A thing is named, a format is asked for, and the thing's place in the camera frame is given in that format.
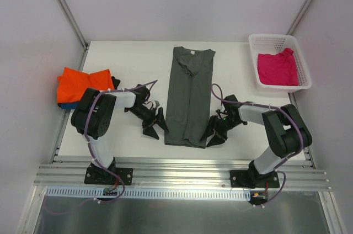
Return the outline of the dark grey t shirt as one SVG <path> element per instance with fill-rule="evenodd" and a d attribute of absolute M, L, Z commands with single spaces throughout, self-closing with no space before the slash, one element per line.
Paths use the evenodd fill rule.
<path fill-rule="evenodd" d="M 205 148 L 203 135 L 210 118 L 215 51 L 173 49 L 166 124 L 166 145 Z"/>

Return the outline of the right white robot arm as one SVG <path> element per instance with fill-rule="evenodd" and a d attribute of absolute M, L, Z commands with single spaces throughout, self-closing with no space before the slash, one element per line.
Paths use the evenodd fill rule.
<path fill-rule="evenodd" d="M 271 107 L 241 103 L 234 94 L 222 99 L 221 104 L 224 110 L 210 117 L 201 137 L 202 141 L 211 138 L 207 147 L 225 143 L 230 130 L 249 122 L 262 125 L 268 139 L 268 147 L 249 163 L 248 169 L 236 171 L 235 184 L 240 187 L 254 189 L 271 183 L 277 168 L 312 144 L 312 135 L 292 104 Z"/>

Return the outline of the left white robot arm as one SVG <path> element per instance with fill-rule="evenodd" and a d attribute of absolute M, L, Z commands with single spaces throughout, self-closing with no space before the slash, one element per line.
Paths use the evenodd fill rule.
<path fill-rule="evenodd" d="M 97 168 L 97 177 L 103 183 L 111 183 L 116 176 L 113 168 L 115 158 L 102 137 L 107 133 L 113 113 L 117 109 L 131 112 L 142 121 L 142 133 L 159 139 L 154 126 L 158 125 L 164 132 L 169 129 L 164 117 L 163 108 L 158 101 L 153 101 L 149 108 L 151 90 L 156 81 L 149 84 L 138 84 L 132 89 L 108 89 L 99 91 L 87 88 L 71 116 L 71 125 L 83 135 L 92 157 L 91 165 Z"/>

